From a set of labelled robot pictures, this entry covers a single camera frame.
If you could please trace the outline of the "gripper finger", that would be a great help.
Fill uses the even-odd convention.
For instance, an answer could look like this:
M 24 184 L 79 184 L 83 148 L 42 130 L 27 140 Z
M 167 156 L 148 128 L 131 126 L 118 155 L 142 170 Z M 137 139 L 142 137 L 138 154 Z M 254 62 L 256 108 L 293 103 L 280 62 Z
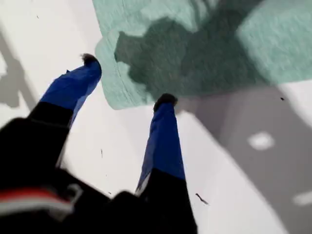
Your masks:
M 88 53 L 81 58 L 83 65 L 56 78 L 29 114 L 35 142 L 63 145 L 79 110 L 99 83 L 99 61 Z
M 197 225 L 190 204 L 171 94 L 155 102 L 149 138 L 136 195 L 143 200 L 151 229 L 159 234 L 195 234 Z

